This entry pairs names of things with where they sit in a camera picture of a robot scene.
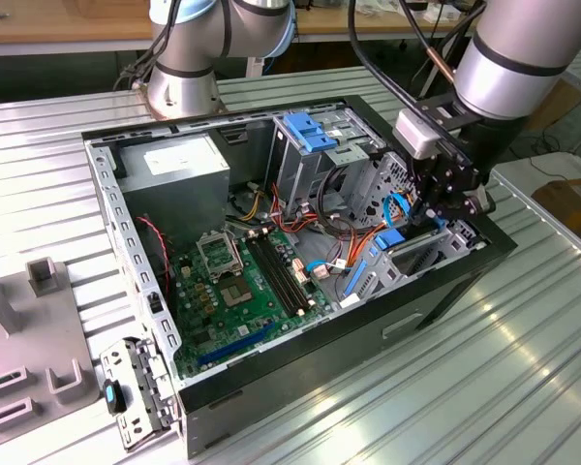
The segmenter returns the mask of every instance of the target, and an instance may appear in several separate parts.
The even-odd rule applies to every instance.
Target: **cardboard box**
[[[149,0],[76,0],[84,17],[148,17]]]
[[[549,182],[532,198],[581,238],[581,179]]]

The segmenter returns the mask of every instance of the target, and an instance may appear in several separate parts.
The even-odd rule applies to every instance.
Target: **ram slot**
[[[282,303],[287,316],[292,318],[298,310],[307,310],[308,299],[284,266],[273,244],[266,237],[249,240],[248,250]]]

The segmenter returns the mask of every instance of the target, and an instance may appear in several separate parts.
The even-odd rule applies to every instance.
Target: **side panel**
[[[203,452],[330,382],[408,336],[426,319],[432,323],[480,274],[461,276],[215,402],[189,412],[188,456]],[[180,395],[184,401],[187,400],[190,389],[182,390]]]

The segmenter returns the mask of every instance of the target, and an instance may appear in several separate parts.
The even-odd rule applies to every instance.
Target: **green circuit board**
[[[295,258],[295,251],[284,233],[272,232],[268,240],[276,247],[281,260],[286,260],[285,266],[293,275],[288,261]],[[175,323],[182,339],[174,360],[179,373],[185,377],[194,376],[258,344],[309,325],[332,311],[322,291],[310,281],[301,290],[314,305],[306,309],[303,316],[290,318],[248,250],[245,239],[238,238],[234,244],[244,266],[240,276],[227,273],[219,281],[211,280],[196,246],[171,260],[177,276]],[[225,254],[219,248],[206,252],[220,258]],[[227,305],[229,299],[233,305]],[[251,338],[257,341],[247,344]],[[233,343],[242,347],[239,350],[229,349]],[[221,349],[230,352],[215,361],[201,363],[202,357]]]

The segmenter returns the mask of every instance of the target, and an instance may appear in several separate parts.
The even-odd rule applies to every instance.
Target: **aluminum extrusion table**
[[[361,95],[364,69],[220,82],[230,109]],[[150,121],[138,94],[0,105],[0,276],[68,265],[90,354],[138,334],[79,133]],[[199,457],[248,463],[581,463],[581,244],[499,170],[491,217],[519,244],[448,315]],[[103,400],[0,446],[0,463],[183,463],[173,433],[127,455]]]

